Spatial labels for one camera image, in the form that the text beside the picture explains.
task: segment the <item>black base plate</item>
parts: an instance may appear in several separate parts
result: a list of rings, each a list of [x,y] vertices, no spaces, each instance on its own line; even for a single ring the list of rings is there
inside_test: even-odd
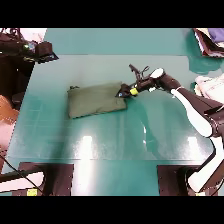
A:
[[[45,181],[39,187],[44,195],[71,196],[74,164],[27,163],[19,164],[19,170],[32,170],[35,166],[44,171]],[[27,196],[28,189],[13,191],[13,196]]]
[[[158,182],[159,182],[159,194],[160,196],[184,196],[177,182],[177,170],[181,167],[198,168],[194,165],[158,165]],[[205,195],[212,195],[217,188],[213,187],[205,191]]]

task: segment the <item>table surface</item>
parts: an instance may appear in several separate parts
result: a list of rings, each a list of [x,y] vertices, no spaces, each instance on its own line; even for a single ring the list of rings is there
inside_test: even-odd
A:
[[[72,195],[159,195],[156,165],[199,165],[211,154],[162,91],[127,100],[127,110],[68,118],[71,85],[132,83],[130,63],[162,67],[191,91],[198,75],[221,75],[222,60],[201,57],[190,29],[48,29],[45,39],[59,60],[35,65],[8,150],[14,166],[74,163]]]

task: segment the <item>black cable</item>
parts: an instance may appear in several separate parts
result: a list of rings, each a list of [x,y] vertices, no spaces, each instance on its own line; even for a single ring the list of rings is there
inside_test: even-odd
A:
[[[19,170],[17,170],[15,167],[13,167],[1,154],[0,154],[0,158],[2,160],[4,160],[4,162],[11,168],[13,169],[15,172],[17,172],[22,178],[25,178],[26,180],[28,180],[36,189],[38,189],[42,195],[44,196],[43,191],[35,184],[33,183],[33,181],[31,181],[29,178],[27,178],[26,176],[24,176]]]
[[[219,187],[215,190],[215,192],[211,196],[214,196],[220,190],[223,184],[224,184],[224,179],[222,179],[222,183],[219,185]]]

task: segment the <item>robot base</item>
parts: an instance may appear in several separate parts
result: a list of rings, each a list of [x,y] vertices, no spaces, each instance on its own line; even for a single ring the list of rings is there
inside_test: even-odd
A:
[[[45,180],[39,187],[44,195],[71,196],[74,164],[28,163],[19,164],[19,170],[33,170],[35,167],[44,172]],[[29,189],[12,191],[13,196],[27,196]]]
[[[186,171],[196,169],[195,165],[158,165],[158,183],[160,196],[196,196],[195,192],[186,186]],[[204,191],[204,196],[211,196],[216,187]]]

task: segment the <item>green cloth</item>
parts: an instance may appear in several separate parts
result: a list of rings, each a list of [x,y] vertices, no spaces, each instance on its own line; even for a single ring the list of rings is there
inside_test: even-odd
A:
[[[126,109],[123,98],[115,97],[121,82],[85,88],[71,87],[68,91],[69,117],[77,118]]]

